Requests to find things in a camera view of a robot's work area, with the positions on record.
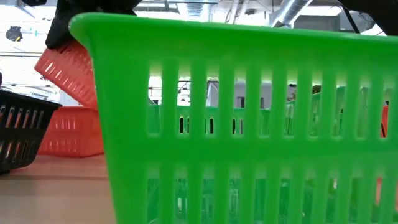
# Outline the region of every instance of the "shopping basket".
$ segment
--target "shopping basket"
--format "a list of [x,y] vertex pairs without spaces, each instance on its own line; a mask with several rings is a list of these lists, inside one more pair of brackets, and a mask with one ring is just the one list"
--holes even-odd
[[0,90],[0,174],[28,166],[59,104]]
[[87,157],[104,153],[98,111],[82,106],[64,106],[54,112],[39,154]]
[[35,70],[83,106],[97,107],[91,59],[77,41],[45,49]]
[[[129,16],[81,14],[70,32],[93,58],[109,179],[118,223],[147,223],[147,180],[159,177],[162,223],[175,218],[175,179],[187,179],[187,222],[201,223],[203,179],[213,179],[213,223],[228,222],[229,180],[241,181],[239,223],[254,223],[255,180],[266,179],[263,223],[278,223],[282,179],[289,179],[287,223],[303,218],[304,187],[314,182],[312,223],[326,222],[328,183],[336,179],[334,223],[348,223],[356,194],[358,223],[371,221],[383,178],[379,223],[394,213],[398,158],[398,39],[268,29]],[[159,134],[147,131],[152,62],[162,68]],[[190,75],[190,130],[177,129],[178,75]],[[214,134],[205,134],[205,91],[217,76]],[[233,87],[245,79],[243,135],[233,135]],[[272,82],[269,133],[258,130],[260,84]],[[297,82],[293,136],[284,134],[286,88]],[[309,135],[313,83],[322,84],[318,134]],[[336,87],[345,86],[341,134],[333,135]],[[357,136],[360,88],[367,86],[366,132]],[[392,89],[389,130],[380,138],[383,90]],[[357,180],[355,189],[353,181]]]

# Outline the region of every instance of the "floor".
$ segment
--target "floor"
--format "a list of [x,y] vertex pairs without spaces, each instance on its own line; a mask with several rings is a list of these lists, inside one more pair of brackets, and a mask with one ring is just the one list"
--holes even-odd
[[103,156],[38,156],[0,176],[0,202],[0,223],[115,223]]

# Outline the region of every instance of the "green plastic basket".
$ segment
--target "green plastic basket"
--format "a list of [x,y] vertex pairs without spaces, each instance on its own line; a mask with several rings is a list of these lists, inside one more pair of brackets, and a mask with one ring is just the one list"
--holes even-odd
[[[203,180],[212,179],[213,223],[229,222],[229,182],[239,179],[238,223],[254,223],[256,180],[261,221],[303,222],[306,182],[313,182],[311,223],[325,223],[330,180],[336,180],[333,222],[369,223],[376,178],[382,177],[379,223],[392,223],[397,183],[398,39],[307,30],[268,29],[120,15],[81,14],[71,33],[93,58],[109,179],[118,223],[148,223],[147,184],[159,178],[159,220],[175,223],[176,179],[187,180],[187,223],[202,218]],[[159,134],[149,134],[149,75],[162,74]],[[177,83],[191,77],[190,130],[178,133]],[[214,134],[205,134],[208,77],[218,77]],[[246,81],[243,134],[232,134],[234,79]],[[260,85],[272,82],[268,133],[259,129]],[[285,134],[286,88],[297,82],[293,135]],[[310,135],[311,89],[322,84],[319,126]],[[345,86],[341,134],[333,134],[336,87]],[[360,88],[368,91],[358,136]],[[384,89],[391,90],[388,137],[380,138]],[[134,100],[121,98],[134,96]],[[280,185],[289,198],[280,217]]]

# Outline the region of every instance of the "black plastic basket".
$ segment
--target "black plastic basket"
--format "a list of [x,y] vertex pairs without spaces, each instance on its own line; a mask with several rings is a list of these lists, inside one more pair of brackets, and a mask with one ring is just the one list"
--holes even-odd
[[52,114],[60,106],[0,90],[0,174],[33,162]]

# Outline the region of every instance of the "ceiling pipe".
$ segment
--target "ceiling pipe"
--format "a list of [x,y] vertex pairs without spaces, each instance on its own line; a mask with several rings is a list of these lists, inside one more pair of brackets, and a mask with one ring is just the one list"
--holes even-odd
[[303,8],[307,7],[312,0],[284,0],[280,6],[278,16],[272,23],[272,27],[290,26],[299,17]]

